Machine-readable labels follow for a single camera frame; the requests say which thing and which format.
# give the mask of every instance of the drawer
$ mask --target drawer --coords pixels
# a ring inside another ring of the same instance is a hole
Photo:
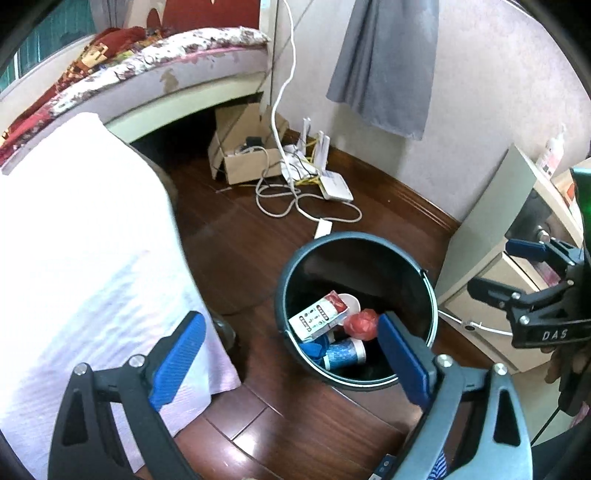
[[[495,259],[482,271],[480,276],[507,285],[512,285],[515,288],[524,290],[526,293],[538,291],[538,287],[523,273],[519,266],[517,266],[517,264],[504,253],[495,257]],[[502,332],[511,331],[505,312],[489,307],[482,302],[472,300],[466,287],[461,289],[454,297],[446,302],[444,307],[465,324],[475,322],[490,329],[500,330]],[[482,338],[485,342],[489,343],[494,350],[497,350],[502,356],[506,357],[506,359],[521,372],[525,372],[550,360],[550,355],[540,352],[539,349],[513,348],[511,346],[510,336],[487,332],[482,329],[476,329],[473,332],[466,330],[464,335],[472,335],[477,338]]]

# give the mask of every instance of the gray curtain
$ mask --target gray curtain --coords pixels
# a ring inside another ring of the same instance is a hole
[[[128,0],[89,0],[96,31],[109,27],[123,27],[127,15]]]
[[[421,140],[439,30],[439,0],[356,0],[327,97],[365,122]]]

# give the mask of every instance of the trash can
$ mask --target trash can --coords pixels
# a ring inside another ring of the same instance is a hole
[[[338,372],[316,365],[299,347],[289,318],[331,290],[359,299],[362,309],[396,312],[431,347],[437,301],[426,272],[401,248],[375,235],[341,232],[300,248],[285,266],[275,296],[275,319],[285,344],[310,373],[346,390],[372,391],[398,383],[377,339],[365,343],[366,362]]]

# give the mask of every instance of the wall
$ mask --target wall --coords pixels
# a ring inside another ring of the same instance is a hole
[[[78,58],[94,35],[81,38],[47,57],[22,79],[11,84],[0,95],[0,132],[29,108]]]
[[[289,0],[297,21],[309,0]],[[561,170],[583,160],[591,136],[591,101],[545,29],[503,0],[440,2],[433,94],[423,140],[365,125],[326,99],[354,0],[312,4],[295,34],[297,68],[279,113],[299,129],[304,116],[332,144],[403,181],[462,220],[482,194],[511,142],[536,157],[568,129]],[[289,22],[280,2],[277,52]],[[287,78],[291,50],[280,57],[274,96]]]
[[[125,17],[125,27],[145,27],[148,14],[153,8],[158,12],[160,21],[164,16],[164,7],[166,0],[129,0],[127,15]]]

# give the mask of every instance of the blue paper cup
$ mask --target blue paper cup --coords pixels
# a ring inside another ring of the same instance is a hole
[[[322,360],[324,368],[329,371],[351,365],[363,365],[365,363],[365,347],[361,340],[347,338],[342,342],[330,345]]]

